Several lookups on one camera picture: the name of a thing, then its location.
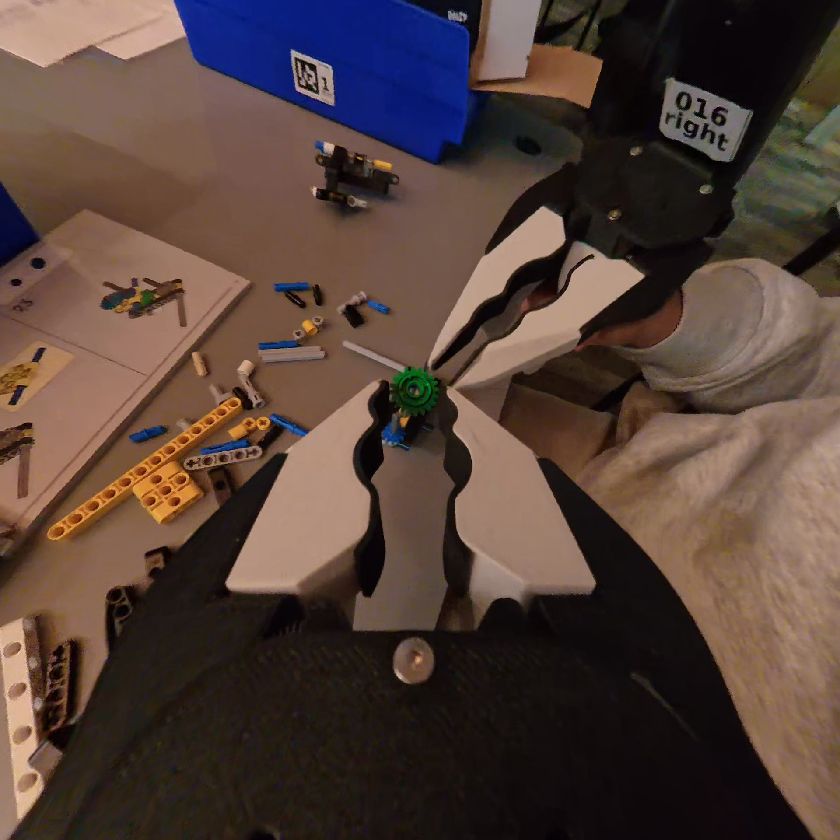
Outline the grey thin lego liftarm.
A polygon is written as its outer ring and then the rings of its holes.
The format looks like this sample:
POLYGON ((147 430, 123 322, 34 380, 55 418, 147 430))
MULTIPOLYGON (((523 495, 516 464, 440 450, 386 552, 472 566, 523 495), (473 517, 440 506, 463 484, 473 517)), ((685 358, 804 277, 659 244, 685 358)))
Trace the grey thin lego liftarm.
POLYGON ((264 451, 259 446, 229 449, 204 455, 193 455, 184 458, 182 467, 192 473, 210 470, 218 467, 236 466, 262 458, 264 451))

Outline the white lego beam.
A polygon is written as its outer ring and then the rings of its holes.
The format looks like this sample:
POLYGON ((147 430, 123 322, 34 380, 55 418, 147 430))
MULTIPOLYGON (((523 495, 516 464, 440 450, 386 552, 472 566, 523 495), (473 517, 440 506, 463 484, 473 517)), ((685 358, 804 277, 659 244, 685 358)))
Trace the white lego beam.
POLYGON ((42 774, 29 763, 44 737, 44 698, 33 700, 30 688, 23 630, 25 617, 1 628, 2 702, 7 720, 6 744, 12 771, 16 825, 25 818, 45 787, 42 774))

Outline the person's tan trousers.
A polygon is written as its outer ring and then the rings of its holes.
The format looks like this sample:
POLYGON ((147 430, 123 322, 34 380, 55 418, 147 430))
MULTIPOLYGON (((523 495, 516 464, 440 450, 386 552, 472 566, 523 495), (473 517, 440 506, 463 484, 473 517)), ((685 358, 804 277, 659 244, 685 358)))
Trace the person's tan trousers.
POLYGON ((538 458, 552 461, 573 480, 620 454, 659 414, 675 407, 669 395, 637 383, 617 415, 565 401, 524 385, 511 385, 500 425, 538 458))

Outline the scattered small lego pins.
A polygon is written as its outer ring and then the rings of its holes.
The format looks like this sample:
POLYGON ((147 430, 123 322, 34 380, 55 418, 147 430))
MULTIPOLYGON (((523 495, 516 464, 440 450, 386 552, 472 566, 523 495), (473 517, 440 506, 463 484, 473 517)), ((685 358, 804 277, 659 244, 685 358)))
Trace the scattered small lego pins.
MULTIPOLYGON (((138 288, 137 280, 132 280, 132 286, 128 290, 121 292, 114 291, 113 294, 105 297, 101 301, 101 308, 110 308, 117 313, 125 313, 131 319, 136 319, 145 315, 149 315, 153 310, 165 305, 168 302, 176 301, 179 304, 183 303, 183 287, 180 280, 173 280, 169 283, 156 285, 150 279, 144 279, 144 282, 149 287, 142 290, 138 288)), ((299 292, 309 291, 314 302, 320 306, 322 304, 322 294, 320 287, 311 285, 305 282, 295 283, 277 283, 274 286, 277 292, 282 293, 289 301, 299 307, 304 307, 305 302, 299 297, 299 292)), ((373 311, 381 314, 388 314, 389 308, 382 305, 378 301, 369 299, 364 292, 352 296, 348 301, 343 303, 338 308, 338 314, 346 319, 347 323, 353 328, 357 329, 364 323, 364 316, 362 309, 368 307, 373 311)), ((315 347, 314 345, 307 345, 307 341, 319 334, 323 327, 323 319, 318 317, 311 317, 305 320, 301 327, 293 333, 291 341, 276 341, 276 342, 262 342, 258 345, 259 349, 272 348, 295 348, 295 347, 315 347)), ((237 369, 237 377, 239 380, 238 396, 242 401, 244 408, 253 409, 261 408, 266 405, 266 401, 253 386, 250 377, 253 373, 254 365, 245 360, 237 369)))

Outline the lego instruction booklet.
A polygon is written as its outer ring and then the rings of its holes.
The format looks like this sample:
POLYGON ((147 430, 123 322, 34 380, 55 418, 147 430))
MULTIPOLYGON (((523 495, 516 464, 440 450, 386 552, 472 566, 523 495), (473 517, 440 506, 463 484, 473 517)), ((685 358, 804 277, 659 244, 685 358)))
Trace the lego instruction booklet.
POLYGON ((249 287, 89 210, 2 266, 2 553, 40 526, 249 287))

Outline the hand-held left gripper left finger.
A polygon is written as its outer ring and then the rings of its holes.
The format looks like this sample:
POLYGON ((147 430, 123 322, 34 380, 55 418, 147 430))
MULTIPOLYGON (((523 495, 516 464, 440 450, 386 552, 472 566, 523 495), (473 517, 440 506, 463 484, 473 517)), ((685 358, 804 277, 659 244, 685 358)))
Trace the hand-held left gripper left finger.
POLYGON ((385 536, 373 478, 391 415, 389 385, 373 381, 288 449, 228 574, 231 592, 301 602, 375 592, 385 536))

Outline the grey lego beam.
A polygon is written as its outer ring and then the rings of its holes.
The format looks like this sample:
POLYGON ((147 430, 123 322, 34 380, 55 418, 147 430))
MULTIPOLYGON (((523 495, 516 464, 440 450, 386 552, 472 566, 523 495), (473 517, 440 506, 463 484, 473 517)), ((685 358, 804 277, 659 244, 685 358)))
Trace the grey lego beam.
POLYGON ((33 700, 42 700, 46 685, 45 660, 41 652, 37 617, 25 617, 23 619, 23 630, 31 694, 33 700))

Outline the black lego subassembly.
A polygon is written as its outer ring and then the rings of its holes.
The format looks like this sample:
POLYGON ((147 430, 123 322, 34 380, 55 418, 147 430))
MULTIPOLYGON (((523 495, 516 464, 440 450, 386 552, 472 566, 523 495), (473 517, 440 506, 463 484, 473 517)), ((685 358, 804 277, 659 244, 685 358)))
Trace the black lego subassembly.
POLYGON ((314 185, 312 196, 323 203, 346 207, 354 211, 367 209, 367 200, 348 188, 361 189, 363 193, 388 196, 393 186, 401 182, 391 163, 366 154, 348 150, 328 141, 314 142, 316 163, 323 169, 324 184, 314 185))

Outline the green gear lego assembly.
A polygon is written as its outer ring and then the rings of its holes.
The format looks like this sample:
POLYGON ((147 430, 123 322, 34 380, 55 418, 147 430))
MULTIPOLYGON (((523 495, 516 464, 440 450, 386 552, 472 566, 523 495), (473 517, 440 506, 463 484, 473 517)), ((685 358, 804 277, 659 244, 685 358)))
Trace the green gear lego assembly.
POLYGON ((424 367, 406 367, 390 383, 391 415, 381 439, 390 448, 408 451, 417 435, 433 430, 428 417, 438 404, 440 380, 424 367))

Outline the brown cardboard box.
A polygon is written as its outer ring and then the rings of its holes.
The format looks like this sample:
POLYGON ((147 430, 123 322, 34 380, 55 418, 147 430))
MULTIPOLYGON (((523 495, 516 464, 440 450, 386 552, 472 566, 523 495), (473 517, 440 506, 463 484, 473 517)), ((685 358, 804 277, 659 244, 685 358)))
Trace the brown cardboard box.
POLYGON ((602 62, 571 47, 537 45, 539 1, 482 2, 469 88, 563 99, 587 109, 602 62))

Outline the dark lego beam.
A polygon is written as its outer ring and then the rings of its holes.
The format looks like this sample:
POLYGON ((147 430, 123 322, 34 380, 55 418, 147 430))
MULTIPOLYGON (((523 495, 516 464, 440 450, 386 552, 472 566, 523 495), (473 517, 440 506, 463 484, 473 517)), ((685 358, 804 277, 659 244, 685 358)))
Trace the dark lego beam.
POLYGON ((53 648, 45 666, 45 697, 42 722, 46 736, 70 725, 76 713, 79 652, 75 639, 53 648))

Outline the white paper sheet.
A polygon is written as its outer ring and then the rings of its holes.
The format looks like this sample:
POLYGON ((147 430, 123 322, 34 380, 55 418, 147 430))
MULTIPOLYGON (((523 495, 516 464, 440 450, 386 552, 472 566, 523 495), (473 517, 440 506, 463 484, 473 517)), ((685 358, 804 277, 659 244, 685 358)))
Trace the white paper sheet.
POLYGON ((161 14, 147 24, 108 38, 96 48, 114 58, 128 61, 186 38, 174 1, 157 2, 161 14))
POLYGON ((1 50, 46 68, 162 15, 161 2, 2 1, 1 50))

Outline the person's right hand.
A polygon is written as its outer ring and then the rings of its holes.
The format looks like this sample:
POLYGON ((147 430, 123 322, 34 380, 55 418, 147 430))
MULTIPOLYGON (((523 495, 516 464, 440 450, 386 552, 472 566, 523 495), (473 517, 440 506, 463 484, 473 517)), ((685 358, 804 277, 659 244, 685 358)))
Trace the person's right hand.
POLYGON ((665 341, 678 328, 683 315, 683 292, 677 290, 663 306, 649 316, 604 327, 593 333, 575 348, 581 351, 591 346, 646 350, 665 341))

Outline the long yellow lego beam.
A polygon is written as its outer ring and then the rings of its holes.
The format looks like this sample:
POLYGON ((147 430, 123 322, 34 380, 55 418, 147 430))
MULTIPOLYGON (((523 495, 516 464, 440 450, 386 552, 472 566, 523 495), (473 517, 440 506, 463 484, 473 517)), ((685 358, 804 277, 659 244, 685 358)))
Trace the long yellow lego beam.
POLYGON ((46 532, 53 542, 69 540, 87 529, 119 504, 126 501, 133 489, 147 480, 163 466, 182 459, 204 440, 217 433, 225 424, 241 414, 243 403, 235 396, 229 397, 199 421, 188 425, 152 455, 139 462, 120 478, 107 485, 99 493, 84 502, 67 516, 54 523, 46 532))

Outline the person's right forearm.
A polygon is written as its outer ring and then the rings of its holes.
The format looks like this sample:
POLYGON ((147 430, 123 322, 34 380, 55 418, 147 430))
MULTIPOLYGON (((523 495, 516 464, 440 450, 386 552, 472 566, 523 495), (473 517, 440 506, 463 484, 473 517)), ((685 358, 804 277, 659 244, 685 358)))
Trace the person's right forearm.
POLYGON ((654 390, 703 413, 839 396, 839 299, 761 259, 699 269, 669 335, 609 339, 654 390))

